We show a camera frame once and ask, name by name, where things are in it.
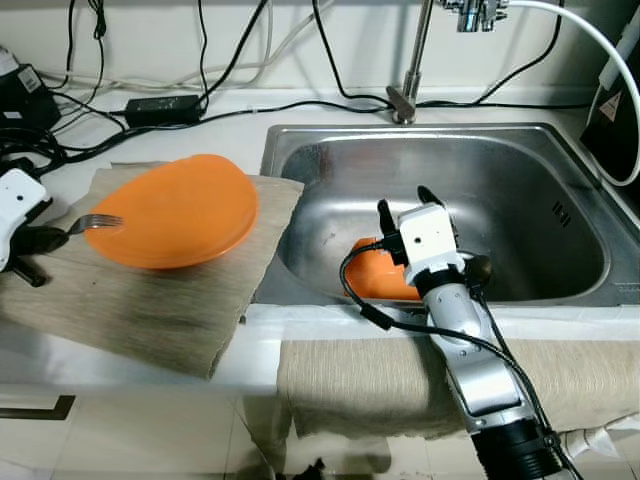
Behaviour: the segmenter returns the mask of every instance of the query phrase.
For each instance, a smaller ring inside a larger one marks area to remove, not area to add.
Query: beige cloth
[[[68,228],[108,194],[150,167],[100,170],[89,194],[54,222]],[[82,236],[35,257],[51,282],[32,288],[0,275],[0,318],[209,378],[273,257],[302,193],[290,180],[251,177],[260,211],[249,237],[225,255],[191,268],[124,267],[91,249]]]
[[[508,342],[557,431],[640,411],[640,342]],[[283,342],[278,391],[298,436],[434,439],[464,428],[424,337]]]

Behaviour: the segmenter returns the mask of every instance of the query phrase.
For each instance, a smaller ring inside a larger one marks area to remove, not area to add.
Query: white wall
[[[210,35],[208,65],[228,62],[255,0],[204,0]],[[309,0],[275,1],[275,44],[311,12]],[[0,44],[23,62],[42,70],[60,70],[66,49],[68,0],[2,0]],[[170,80],[195,71],[200,36],[196,0],[105,0],[108,32],[107,76],[141,76]],[[400,83],[415,35],[418,1],[338,0],[326,27],[348,87],[382,87]],[[568,6],[617,39],[637,0],[568,0]],[[78,0],[75,69],[97,71],[98,50],[91,37],[94,16]],[[424,55],[423,85],[469,87],[489,84],[546,46],[553,16],[513,8],[492,34],[459,34],[456,18],[434,9]],[[261,57],[266,22],[243,59]],[[263,76],[268,88],[332,87],[334,80],[315,27],[311,27]],[[591,40],[565,23],[560,42],[544,64],[511,85],[535,87],[593,86],[605,61]]]

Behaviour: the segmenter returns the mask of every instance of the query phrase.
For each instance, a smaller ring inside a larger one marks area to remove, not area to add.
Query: power adapter
[[[130,128],[196,123],[204,109],[198,95],[132,98],[122,115]]]

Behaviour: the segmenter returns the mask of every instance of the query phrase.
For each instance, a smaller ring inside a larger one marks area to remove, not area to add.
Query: orange bowl
[[[373,237],[361,238],[353,248],[375,241]],[[404,267],[394,265],[391,254],[384,250],[370,250],[358,255],[345,273],[351,287],[362,298],[420,300],[418,290],[404,281]]]
[[[258,194],[230,160],[196,155],[140,175],[91,212],[124,220],[121,227],[85,232],[106,258],[130,267],[179,268],[242,242],[258,217]]]

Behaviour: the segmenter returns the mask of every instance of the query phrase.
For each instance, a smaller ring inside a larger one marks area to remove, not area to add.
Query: black cylinder
[[[471,438],[489,480],[535,480],[562,469],[534,420],[488,428]]]

